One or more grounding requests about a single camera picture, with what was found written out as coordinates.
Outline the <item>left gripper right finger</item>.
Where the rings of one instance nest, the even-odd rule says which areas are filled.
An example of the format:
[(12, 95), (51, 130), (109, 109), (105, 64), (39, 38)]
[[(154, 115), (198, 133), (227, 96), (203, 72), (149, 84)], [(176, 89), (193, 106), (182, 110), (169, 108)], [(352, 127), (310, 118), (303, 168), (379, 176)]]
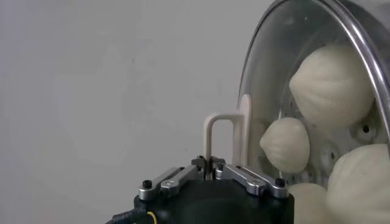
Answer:
[(216, 180), (233, 180), (242, 185), (246, 192), (261, 196), (269, 193), (275, 198), (288, 198), (289, 191), (286, 180), (272, 178), (263, 173), (255, 173), (246, 166), (227, 164), (224, 159), (212, 156), (210, 169)]

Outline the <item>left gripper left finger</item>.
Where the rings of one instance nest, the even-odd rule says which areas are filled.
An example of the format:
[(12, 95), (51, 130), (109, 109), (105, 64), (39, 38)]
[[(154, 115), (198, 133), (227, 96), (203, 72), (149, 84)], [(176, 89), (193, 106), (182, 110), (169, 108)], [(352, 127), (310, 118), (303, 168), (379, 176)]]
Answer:
[(140, 200), (150, 201), (160, 193), (173, 197), (191, 180), (205, 178), (205, 158), (198, 156), (186, 167), (172, 167), (152, 180), (144, 180), (138, 189)]

